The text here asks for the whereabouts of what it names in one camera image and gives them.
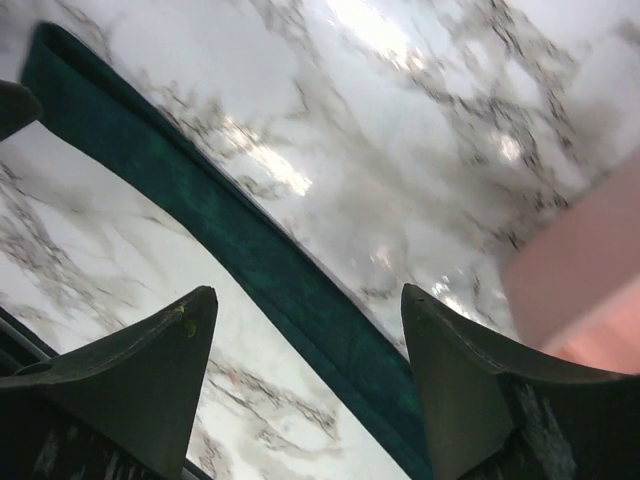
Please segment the dark green tie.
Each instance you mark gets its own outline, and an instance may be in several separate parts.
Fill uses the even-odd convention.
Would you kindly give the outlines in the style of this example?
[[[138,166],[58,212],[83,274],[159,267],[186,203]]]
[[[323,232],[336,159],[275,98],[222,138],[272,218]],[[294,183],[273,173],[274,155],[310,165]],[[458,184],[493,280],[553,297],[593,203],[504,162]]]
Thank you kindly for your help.
[[[190,141],[53,23],[35,26],[20,79],[47,129],[183,225],[399,466],[431,477],[408,361]]]

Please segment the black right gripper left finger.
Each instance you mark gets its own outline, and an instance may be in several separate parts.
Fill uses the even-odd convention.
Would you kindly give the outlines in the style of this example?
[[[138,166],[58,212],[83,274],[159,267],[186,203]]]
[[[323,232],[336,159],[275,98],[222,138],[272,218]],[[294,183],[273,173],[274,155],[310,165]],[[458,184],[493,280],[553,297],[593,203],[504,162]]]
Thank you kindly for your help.
[[[217,313],[200,286],[65,354],[3,313],[2,477],[202,478],[187,450]]]

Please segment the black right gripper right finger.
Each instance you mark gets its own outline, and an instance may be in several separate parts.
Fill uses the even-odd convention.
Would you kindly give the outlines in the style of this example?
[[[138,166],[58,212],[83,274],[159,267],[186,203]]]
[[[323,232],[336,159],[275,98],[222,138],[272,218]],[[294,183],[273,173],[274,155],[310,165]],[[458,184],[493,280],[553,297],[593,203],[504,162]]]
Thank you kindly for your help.
[[[635,479],[639,379],[568,362],[415,285],[401,316],[438,479]]]

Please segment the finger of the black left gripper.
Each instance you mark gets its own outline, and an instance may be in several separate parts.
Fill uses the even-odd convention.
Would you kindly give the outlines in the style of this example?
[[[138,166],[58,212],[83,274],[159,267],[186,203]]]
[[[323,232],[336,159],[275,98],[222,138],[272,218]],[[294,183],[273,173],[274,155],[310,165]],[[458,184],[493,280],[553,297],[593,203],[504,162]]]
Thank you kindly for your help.
[[[23,85],[0,81],[0,140],[4,141],[37,121],[43,112],[40,102]]]

